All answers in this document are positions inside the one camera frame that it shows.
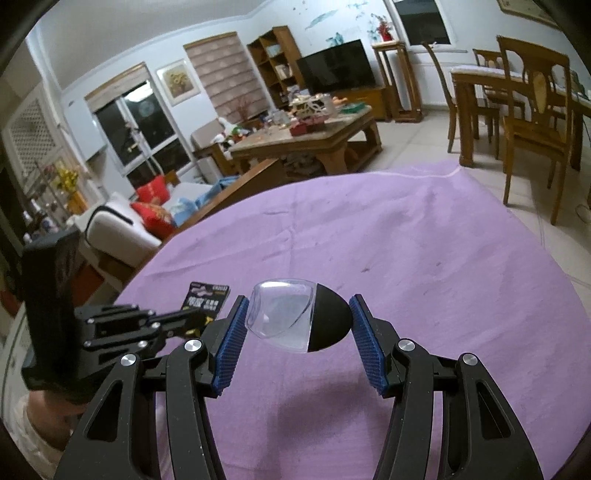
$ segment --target battery package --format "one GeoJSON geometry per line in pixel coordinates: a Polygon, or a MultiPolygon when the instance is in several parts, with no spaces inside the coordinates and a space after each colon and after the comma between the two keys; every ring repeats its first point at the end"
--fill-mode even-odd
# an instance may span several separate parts
{"type": "Polygon", "coordinates": [[[182,310],[199,309],[203,312],[203,325],[186,333],[188,337],[201,336],[208,323],[214,321],[221,312],[226,298],[230,294],[228,285],[214,285],[203,282],[191,282],[189,292],[183,302],[182,310]]]}

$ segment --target textured blue pad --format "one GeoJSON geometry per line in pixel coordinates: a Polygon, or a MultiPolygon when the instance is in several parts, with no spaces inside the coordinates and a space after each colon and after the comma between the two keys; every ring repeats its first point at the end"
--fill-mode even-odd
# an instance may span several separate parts
{"type": "Polygon", "coordinates": [[[355,297],[349,300],[349,307],[353,313],[353,337],[359,350],[359,356],[368,376],[369,383],[380,395],[388,388],[386,381],[386,358],[379,347],[378,340],[369,324],[361,305],[355,297]]]}
{"type": "Polygon", "coordinates": [[[213,378],[213,389],[221,395],[224,388],[230,385],[238,357],[246,338],[246,311],[248,310],[248,300],[243,299],[228,327],[226,336],[217,351],[216,355],[216,373],[213,378]]]}

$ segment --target purple tablecloth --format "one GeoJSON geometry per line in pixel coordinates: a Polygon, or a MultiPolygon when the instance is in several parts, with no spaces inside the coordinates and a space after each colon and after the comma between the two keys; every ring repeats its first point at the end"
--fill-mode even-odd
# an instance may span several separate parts
{"type": "MultiPolygon", "coordinates": [[[[376,317],[431,353],[477,354],[547,479],[591,423],[591,325],[575,290],[530,231],[456,164],[265,192],[174,238],[119,302],[177,310],[189,283],[205,281],[231,286],[224,315],[236,295],[278,277],[317,281],[346,299],[362,293],[376,317]]],[[[439,461],[436,404],[427,479],[439,461]]],[[[367,480],[392,401],[369,386],[351,334],[305,355],[248,335],[232,385],[207,405],[229,480],[367,480]]]]}

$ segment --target picture frame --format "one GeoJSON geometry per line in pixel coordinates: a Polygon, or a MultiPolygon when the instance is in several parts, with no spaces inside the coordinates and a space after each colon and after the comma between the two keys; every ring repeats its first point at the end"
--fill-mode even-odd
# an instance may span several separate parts
{"type": "Polygon", "coordinates": [[[201,93],[193,65],[186,59],[177,60],[156,70],[170,105],[178,105],[201,93]]]}
{"type": "Polygon", "coordinates": [[[558,24],[534,0],[497,0],[503,13],[527,18],[560,30],[558,24]]]}

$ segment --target red cushion with gold pattern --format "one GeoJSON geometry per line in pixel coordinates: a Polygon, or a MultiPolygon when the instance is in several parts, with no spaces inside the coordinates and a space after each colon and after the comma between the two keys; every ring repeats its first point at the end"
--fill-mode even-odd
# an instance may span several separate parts
{"type": "Polygon", "coordinates": [[[135,191],[138,194],[138,200],[141,203],[152,203],[153,205],[162,205],[170,200],[170,192],[166,188],[164,175],[159,175],[150,183],[143,185],[135,191]]]}
{"type": "Polygon", "coordinates": [[[161,240],[174,232],[173,216],[159,205],[134,202],[131,204],[144,222],[145,229],[161,240]]]}

